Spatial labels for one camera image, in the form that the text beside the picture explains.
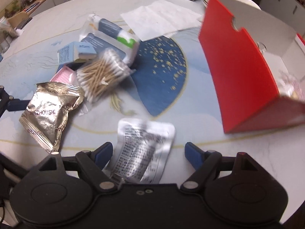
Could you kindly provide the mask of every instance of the open red box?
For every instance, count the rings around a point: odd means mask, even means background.
[[[209,0],[199,34],[216,89],[225,133],[305,122],[305,103],[280,94],[257,42],[278,55],[289,74],[305,76],[296,31],[272,15],[235,0]],[[305,91],[305,82],[301,83]]]

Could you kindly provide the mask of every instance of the gold foil packet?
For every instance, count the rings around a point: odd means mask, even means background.
[[[19,121],[48,153],[59,150],[68,112],[83,101],[81,87],[58,83],[38,83],[33,98]]]

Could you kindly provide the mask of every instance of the plastic bag of cotton swabs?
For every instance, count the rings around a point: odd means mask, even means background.
[[[131,72],[118,54],[113,49],[107,48],[91,63],[78,69],[76,76],[88,102],[93,104]]]

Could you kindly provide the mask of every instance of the cabinet handle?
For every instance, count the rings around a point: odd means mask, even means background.
[[[295,11],[296,11],[297,8],[298,8],[298,6],[295,6],[295,7],[294,7],[294,10],[293,10],[293,12],[292,12],[293,14],[295,13]]]

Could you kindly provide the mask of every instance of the light blue box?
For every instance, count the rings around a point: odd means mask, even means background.
[[[97,55],[92,44],[88,42],[71,42],[57,51],[58,64],[68,64],[72,62],[86,62],[94,59]]]

